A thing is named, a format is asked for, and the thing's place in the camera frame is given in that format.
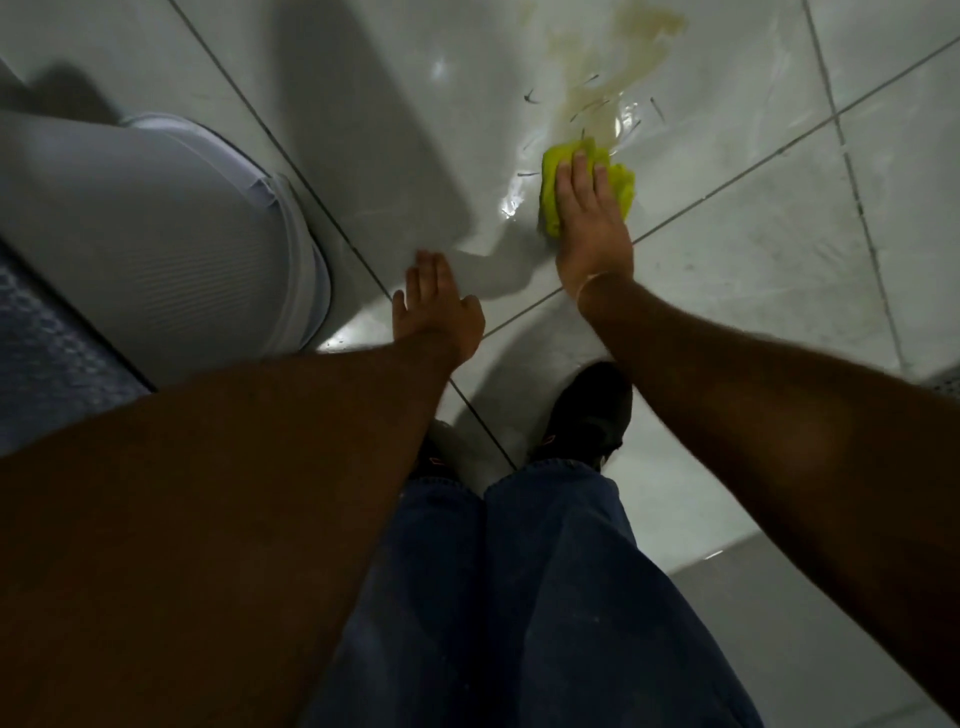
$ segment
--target hand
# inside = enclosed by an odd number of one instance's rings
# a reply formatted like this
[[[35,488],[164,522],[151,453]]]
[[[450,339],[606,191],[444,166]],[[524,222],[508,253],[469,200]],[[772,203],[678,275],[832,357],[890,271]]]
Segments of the hand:
[[[557,272],[564,290],[576,301],[587,281],[605,273],[634,277],[634,246],[607,178],[595,165],[593,180],[587,156],[578,152],[573,165],[557,168],[560,253]]]
[[[473,356],[487,322],[476,296],[460,300],[457,281],[443,254],[417,251],[407,269],[407,295],[394,293],[394,341],[422,331],[447,334],[456,344],[459,367]]]

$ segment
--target forearm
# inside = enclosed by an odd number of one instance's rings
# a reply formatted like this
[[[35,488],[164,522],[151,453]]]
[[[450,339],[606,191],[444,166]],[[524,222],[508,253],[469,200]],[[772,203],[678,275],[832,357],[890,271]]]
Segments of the forearm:
[[[960,411],[690,316],[623,277],[595,279],[579,304],[684,445],[956,713],[938,675],[960,646]]]
[[[424,333],[238,367],[0,461],[12,722],[289,721],[456,356]]]

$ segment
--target grout line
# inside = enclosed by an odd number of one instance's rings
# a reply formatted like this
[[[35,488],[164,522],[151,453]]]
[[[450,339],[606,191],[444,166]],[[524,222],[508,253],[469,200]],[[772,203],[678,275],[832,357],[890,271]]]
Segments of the grout line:
[[[453,379],[450,380],[450,386],[452,386],[456,390],[457,394],[460,395],[460,399],[464,401],[464,404],[467,406],[467,409],[473,413],[473,416],[477,419],[477,422],[480,423],[480,426],[484,428],[484,431],[488,435],[490,435],[490,439],[493,440],[493,444],[496,445],[496,448],[498,450],[500,450],[500,454],[503,455],[503,457],[507,460],[507,463],[510,465],[510,467],[514,469],[514,472],[516,472],[516,465],[514,465],[514,461],[511,459],[510,455],[507,454],[507,451],[503,448],[503,446],[500,445],[500,441],[497,440],[496,437],[494,437],[490,428],[487,427],[487,423],[485,423],[483,421],[483,418],[480,417],[480,413],[477,412],[476,409],[473,407],[473,403],[467,399],[467,397],[464,395],[463,392],[460,391],[460,387],[457,386],[457,383]]]
[[[867,239],[867,249],[870,251],[870,261],[874,268],[876,287],[880,292],[880,298],[883,300],[883,312],[886,314],[887,323],[890,325],[890,336],[894,341],[894,351],[897,354],[897,361],[900,364],[900,375],[907,376],[906,359],[903,356],[903,344],[900,340],[900,333],[897,331],[897,324],[894,321],[893,309],[890,306],[890,297],[887,296],[887,287],[883,282],[883,275],[880,271],[880,259],[876,252],[874,237],[870,233],[870,225],[867,223],[867,213],[863,208],[863,201],[860,198],[860,187],[856,181],[856,174],[853,172],[853,160],[851,159],[850,152],[847,150],[847,142],[844,139],[843,128],[840,126],[840,117],[837,116],[835,121],[837,136],[840,138],[840,146],[843,148],[843,159],[847,164],[847,176],[850,178],[853,202],[856,204],[856,211],[860,217],[860,226],[863,228],[864,237]]]
[[[707,200],[709,200],[711,197],[715,197],[716,195],[720,194],[721,192],[723,192],[723,191],[724,191],[725,189],[727,189],[728,187],[736,184],[737,182],[740,182],[740,180],[742,180],[744,177],[746,177],[747,175],[751,174],[752,172],[755,172],[757,169],[759,169],[760,167],[762,167],[762,166],[763,166],[764,164],[766,164],[768,161],[771,161],[772,159],[774,159],[774,158],[776,158],[776,157],[779,157],[779,156],[782,155],[784,152],[787,152],[787,151],[790,150],[792,147],[795,147],[797,144],[799,144],[800,142],[804,141],[804,139],[806,139],[807,137],[812,136],[813,134],[819,132],[819,131],[820,131],[821,129],[823,129],[824,127],[828,126],[828,125],[830,124],[830,122],[832,122],[832,121],[833,121],[833,117],[830,116],[830,117],[824,119],[823,121],[821,121],[820,123],[818,123],[818,124],[817,124],[816,126],[814,126],[813,128],[811,128],[811,129],[807,130],[806,132],[802,133],[802,134],[801,134],[800,136],[798,136],[796,139],[793,139],[792,141],[788,141],[788,142],[787,142],[786,144],[784,144],[782,147],[780,147],[779,149],[777,149],[776,152],[773,152],[772,154],[767,155],[766,157],[764,157],[763,159],[761,159],[759,162],[756,162],[755,164],[752,164],[751,166],[747,167],[747,169],[745,169],[745,170],[743,170],[742,172],[740,172],[739,174],[735,175],[734,177],[732,177],[732,178],[731,178],[730,180],[728,180],[727,182],[724,182],[724,183],[721,184],[719,187],[717,187],[716,189],[714,189],[712,192],[707,193],[706,195],[704,195],[703,197],[701,197],[701,198],[700,198],[699,200],[697,200],[696,202],[692,203],[691,205],[688,205],[688,206],[684,207],[684,209],[680,210],[680,212],[677,212],[677,213],[671,215],[670,217],[668,217],[668,218],[667,218],[666,220],[664,220],[663,222],[661,222],[661,223],[659,223],[658,225],[656,225],[655,227],[649,229],[647,232],[645,232],[643,235],[641,235],[640,237],[638,237],[638,238],[634,241],[634,245],[636,245],[636,244],[639,243],[640,241],[645,240],[646,238],[650,237],[650,236],[653,235],[655,232],[661,231],[663,228],[665,228],[666,226],[668,226],[670,223],[672,223],[673,221],[677,220],[677,219],[680,218],[680,217],[683,217],[684,215],[686,215],[690,210],[694,209],[695,207],[699,207],[699,206],[702,205],[704,202],[706,202]]]
[[[920,59],[919,61],[917,61],[917,62],[914,63],[913,65],[909,66],[909,67],[906,68],[905,70],[903,70],[903,71],[901,71],[900,73],[898,73],[898,74],[897,74],[896,76],[894,76],[892,79],[890,79],[890,80],[888,80],[888,81],[884,81],[882,84],[880,84],[879,86],[877,86],[876,88],[874,88],[874,89],[871,90],[871,91],[867,91],[867,93],[863,94],[863,96],[861,96],[860,98],[856,99],[855,101],[850,102],[849,104],[847,104],[846,106],[844,106],[842,109],[840,109],[839,111],[837,111],[837,115],[838,115],[838,116],[842,116],[843,114],[847,113],[847,111],[851,110],[851,109],[852,109],[853,107],[855,107],[855,106],[858,106],[859,104],[862,104],[864,101],[866,101],[867,99],[869,99],[871,96],[874,96],[875,94],[879,93],[880,91],[882,91],[882,90],[883,90],[884,88],[886,88],[887,86],[889,86],[889,85],[891,85],[891,84],[895,84],[897,81],[899,81],[899,80],[900,80],[901,78],[903,78],[904,76],[907,76],[908,74],[913,73],[913,72],[916,71],[918,68],[920,68],[920,66],[924,65],[924,63],[926,63],[927,61],[931,61],[933,58],[935,58],[936,56],[939,56],[939,55],[940,55],[941,53],[943,53],[944,51],[949,50],[950,48],[952,48],[952,47],[953,47],[954,45],[956,45],[957,43],[960,43],[960,36],[957,36],[956,38],[954,38],[954,39],[951,40],[950,42],[945,43],[944,45],[940,46],[937,50],[935,50],[933,53],[929,54],[928,56],[924,56],[922,59]]]
[[[880,271],[880,261],[879,256],[876,252],[876,245],[874,244],[874,237],[870,233],[870,225],[867,222],[867,213],[863,207],[863,199],[860,197],[860,185],[856,181],[856,174],[853,171],[853,160],[850,155],[850,150],[847,149],[847,136],[844,134],[843,125],[840,123],[840,114],[837,112],[836,102],[833,98],[833,85],[830,83],[830,75],[827,69],[827,62],[824,59],[823,48],[820,45],[820,39],[817,36],[817,28],[813,22],[813,12],[810,10],[809,0],[804,0],[804,13],[806,15],[806,22],[810,29],[810,35],[813,37],[813,48],[817,55],[817,64],[820,66],[820,75],[824,82],[824,88],[827,90],[827,98],[830,103],[830,111],[832,112],[831,120],[833,122],[833,128],[837,133],[837,140],[840,143],[840,152],[843,155],[844,164],[847,167],[847,179],[850,181],[851,193],[853,195],[853,203],[856,206],[857,217],[860,219],[860,228],[863,229],[864,239],[867,241],[867,250],[870,253],[870,263],[874,270],[874,279],[876,281],[876,287],[880,294],[880,299],[883,301],[883,313],[887,317],[887,325],[890,327],[890,337],[893,339],[894,343],[894,352],[897,355],[897,363],[900,365],[900,375],[906,375],[906,360],[903,357],[903,345],[900,340],[900,334],[897,331],[897,324],[894,321],[893,308],[890,305],[890,297],[887,295],[887,288],[883,282],[883,275]],[[928,56],[921,63],[928,61],[933,56]],[[895,79],[888,81],[886,85],[892,83]],[[867,96],[873,95],[883,86],[871,91]]]
[[[531,303],[531,304],[528,305],[526,308],[524,308],[522,311],[519,311],[518,313],[515,313],[513,316],[511,316],[509,319],[507,319],[507,320],[506,320],[505,322],[503,322],[502,324],[500,324],[500,325],[492,328],[490,331],[488,331],[487,333],[485,333],[485,334],[483,335],[483,337],[486,339],[488,336],[493,336],[495,333],[497,333],[498,331],[500,331],[502,328],[506,327],[506,326],[509,325],[509,324],[512,324],[514,321],[516,321],[518,318],[520,318],[520,316],[522,316],[523,314],[525,314],[525,313],[527,313],[527,312],[529,312],[529,311],[532,311],[534,308],[536,308],[537,306],[539,306],[541,303],[543,303],[543,302],[546,301],[547,299],[553,298],[554,296],[556,296],[556,295],[557,295],[558,293],[560,293],[561,291],[563,291],[562,288],[557,288],[557,289],[555,289],[555,290],[553,290],[553,291],[550,291],[550,293],[548,293],[546,296],[544,296],[543,298],[541,298],[539,301],[536,301],[535,303]]]
[[[820,36],[817,35],[817,26],[813,22],[813,11],[810,9],[810,0],[804,0],[804,16],[806,17],[806,27],[810,31],[810,38],[813,40],[813,53],[817,57],[817,65],[820,67],[820,79],[824,82],[824,89],[827,91],[830,114],[831,117],[835,117],[837,115],[837,105],[833,101],[833,84],[830,82],[830,72],[827,69],[827,62],[824,60],[824,49],[820,45]]]
[[[257,113],[256,109],[253,107],[253,104],[250,103],[250,101],[247,99],[247,96],[244,95],[244,92],[240,90],[240,86],[236,84],[236,82],[233,80],[233,77],[229,75],[227,70],[224,68],[223,64],[220,63],[220,59],[218,59],[216,55],[214,55],[213,50],[210,48],[209,45],[207,45],[204,38],[200,35],[200,32],[196,29],[194,24],[190,21],[190,18],[187,17],[186,13],[180,8],[180,5],[177,3],[177,0],[167,0],[167,2],[170,3],[170,7],[173,8],[174,12],[180,17],[180,20],[183,21],[183,24],[187,27],[187,30],[190,31],[191,35],[197,40],[198,43],[200,43],[200,47],[204,49],[204,52],[207,54],[210,60],[213,61],[213,64],[217,67],[217,70],[219,70],[220,73],[223,75],[223,77],[227,80],[227,83],[230,85],[230,88],[232,88],[233,92],[236,93],[236,95],[240,98],[240,101],[247,108],[247,111],[250,112],[254,121],[256,121],[256,123],[259,125],[260,129],[263,130],[263,132],[267,135],[267,137],[270,139],[270,141],[273,143],[276,149],[280,152],[280,155],[286,160],[287,164],[290,165],[290,168],[293,169],[294,174],[297,175],[297,179],[300,180],[300,183],[303,184],[307,192],[310,193],[310,197],[312,197],[314,202],[316,202],[317,205],[320,206],[320,209],[324,212],[327,218],[329,218],[330,222],[333,224],[333,227],[336,228],[337,232],[340,233],[340,236],[343,237],[344,242],[347,243],[347,246],[353,251],[353,254],[357,256],[357,259],[360,261],[363,267],[367,269],[367,273],[371,275],[377,287],[383,292],[383,295],[386,296],[388,299],[391,298],[391,295],[390,293],[388,293],[386,286],[384,286],[384,284],[380,282],[380,279],[376,276],[376,273],[373,272],[373,268],[370,267],[370,265],[367,263],[367,260],[362,255],[360,255],[360,251],[358,251],[354,247],[353,243],[350,242],[350,239],[346,231],[344,231],[344,229],[340,227],[340,223],[337,222],[337,219],[330,213],[330,210],[326,208],[326,205],[324,205],[324,201],[320,199],[320,195],[318,195],[317,192],[314,190],[313,185],[307,181],[306,177],[300,171],[300,168],[290,158],[290,155],[287,154],[287,151],[286,149],[283,148],[283,145],[280,144],[279,139],[277,139],[274,136],[274,133],[270,131],[270,127],[267,126],[266,122],[260,117],[260,114]]]

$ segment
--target finger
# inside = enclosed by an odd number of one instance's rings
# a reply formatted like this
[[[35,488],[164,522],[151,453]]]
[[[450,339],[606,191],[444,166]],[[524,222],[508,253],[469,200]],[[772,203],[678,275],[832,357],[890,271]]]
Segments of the finger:
[[[403,291],[396,291],[394,293],[394,332],[396,332],[396,324],[403,318],[403,314],[407,312],[407,304],[403,300]]]
[[[480,305],[480,299],[476,296],[467,296],[461,303],[471,316],[476,317],[482,322],[483,328],[487,326],[487,317],[483,315],[483,306]]]
[[[457,280],[453,277],[453,271],[450,270],[450,264],[446,261],[446,255],[437,253],[433,256],[437,265],[437,290],[440,293],[452,292],[457,298]]]
[[[433,301],[437,296],[437,264],[427,251],[417,251],[417,269],[420,272],[420,300]]]
[[[569,220],[580,212],[580,203],[573,193],[572,168],[570,162],[562,161],[557,167],[557,210],[561,222]]]
[[[420,272],[407,268],[407,308],[420,305]]]
[[[620,205],[613,196],[613,188],[610,187],[610,172],[605,164],[596,164],[593,167],[593,190],[596,192],[597,202],[600,207],[610,216],[616,216],[620,219]]]
[[[597,196],[593,192],[593,179],[590,177],[587,154],[578,150],[573,155],[573,191],[577,195],[577,202],[583,209],[596,209]]]

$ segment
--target blue jeans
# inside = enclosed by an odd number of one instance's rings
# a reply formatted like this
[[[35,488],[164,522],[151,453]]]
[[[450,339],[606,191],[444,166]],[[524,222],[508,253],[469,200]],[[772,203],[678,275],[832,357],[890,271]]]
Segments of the blue jeans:
[[[636,549],[611,480],[533,463],[483,499],[404,488],[301,728],[761,726],[716,642]]]

